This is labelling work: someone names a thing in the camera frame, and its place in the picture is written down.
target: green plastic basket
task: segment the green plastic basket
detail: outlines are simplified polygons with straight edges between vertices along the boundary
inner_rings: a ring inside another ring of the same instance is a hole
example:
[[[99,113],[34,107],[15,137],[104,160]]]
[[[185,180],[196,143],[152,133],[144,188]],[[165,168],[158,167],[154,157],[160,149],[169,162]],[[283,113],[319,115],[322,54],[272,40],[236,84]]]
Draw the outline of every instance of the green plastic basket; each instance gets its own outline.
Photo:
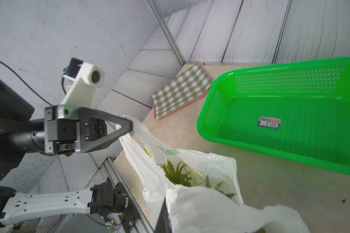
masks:
[[[261,117],[275,118],[273,128]],[[197,129],[212,142],[350,175],[350,57],[225,73]]]

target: cable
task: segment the cable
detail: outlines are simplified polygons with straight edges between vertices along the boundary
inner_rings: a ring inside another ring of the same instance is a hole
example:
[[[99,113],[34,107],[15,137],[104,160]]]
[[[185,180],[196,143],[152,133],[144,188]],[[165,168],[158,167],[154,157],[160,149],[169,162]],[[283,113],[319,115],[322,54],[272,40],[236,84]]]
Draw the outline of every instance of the cable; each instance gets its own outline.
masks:
[[[111,230],[110,232],[115,232],[115,231],[117,231],[117,230],[119,230],[119,229],[121,228],[121,226],[122,226],[122,222],[123,222],[123,219],[126,217],[126,213],[127,213],[127,211],[125,210],[125,213],[124,213],[124,214],[122,214],[121,223],[120,223],[119,225],[115,225],[115,226],[118,226],[118,228],[117,228],[117,229],[115,229],[115,230]]]
[[[63,75],[62,75],[62,79],[61,79],[61,87],[62,87],[62,90],[63,90],[63,92],[65,93],[65,95],[66,95],[66,91],[65,91],[65,87],[63,86],[63,82],[65,81],[65,78],[63,77]]]
[[[7,64],[5,64],[4,62],[0,61],[0,64],[2,64],[3,66],[5,66],[6,68],[8,68],[11,72],[13,72],[32,92],[35,93],[35,95],[37,95],[39,98],[41,98],[44,102],[46,102],[49,105],[53,105],[51,103],[49,103],[48,101],[46,101],[43,97],[41,97],[36,91],[34,91],[34,89],[32,89],[12,68],[10,68]]]
[[[92,219],[95,223],[101,225],[101,226],[104,226],[104,227],[112,227],[112,226],[107,226],[105,224],[102,224],[102,223],[99,223],[98,221],[94,220],[91,216],[89,216],[88,214],[86,214],[90,219]]]

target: table surface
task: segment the table surface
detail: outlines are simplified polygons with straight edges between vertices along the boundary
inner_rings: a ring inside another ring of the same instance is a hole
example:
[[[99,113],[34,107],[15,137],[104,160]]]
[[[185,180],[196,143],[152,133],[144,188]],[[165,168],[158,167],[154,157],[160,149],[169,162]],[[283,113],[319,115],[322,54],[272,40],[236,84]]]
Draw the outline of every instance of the table surface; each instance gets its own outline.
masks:
[[[184,65],[180,72],[190,66]],[[225,72],[247,67],[207,65],[203,68],[214,81]],[[235,158],[244,204],[259,209],[278,204],[294,208],[310,232],[350,232],[349,175],[206,141],[197,132],[197,119],[206,97],[161,120],[154,119],[152,109],[143,123],[152,135],[172,148]],[[158,217],[146,205],[143,186],[123,151],[114,165],[154,228]]]

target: white plastic bag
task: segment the white plastic bag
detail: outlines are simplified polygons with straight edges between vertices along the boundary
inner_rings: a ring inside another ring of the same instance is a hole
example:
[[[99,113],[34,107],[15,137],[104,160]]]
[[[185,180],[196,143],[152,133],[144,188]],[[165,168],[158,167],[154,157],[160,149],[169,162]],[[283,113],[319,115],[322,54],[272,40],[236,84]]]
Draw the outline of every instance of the white plastic bag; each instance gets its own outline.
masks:
[[[166,190],[175,187],[165,176],[164,169],[161,168],[163,165],[168,165],[168,161],[173,164],[174,170],[186,164],[183,167],[182,175],[187,173],[186,177],[191,177],[191,180],[186,182],[191,186],[211,186],[220,193],[229,196],[233,202],[243,204],[234,158],[193,150],[172,149],[151,135],[137,119],[123,117],[133,122],[135,136],[145,144],[147,152],[129,133],[119,138],[127,160],[143,184],[143,197],[154,215],[158,215],[160,212]]]
[[[309,233],[299,213],[285,206],[258,210],[235,204],[213,189],[175,185],[166,194],[173,233]]]

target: checkered napkin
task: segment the checkered napkin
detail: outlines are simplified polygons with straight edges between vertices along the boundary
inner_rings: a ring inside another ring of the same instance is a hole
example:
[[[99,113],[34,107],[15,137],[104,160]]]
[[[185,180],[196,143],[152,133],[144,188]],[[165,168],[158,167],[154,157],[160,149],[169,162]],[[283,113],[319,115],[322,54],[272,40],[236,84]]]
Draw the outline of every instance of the checkered napkin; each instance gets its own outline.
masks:
[[[153,95],[155,118],[160,119],[202,95],[211,80],[199,64],[176,76]]]

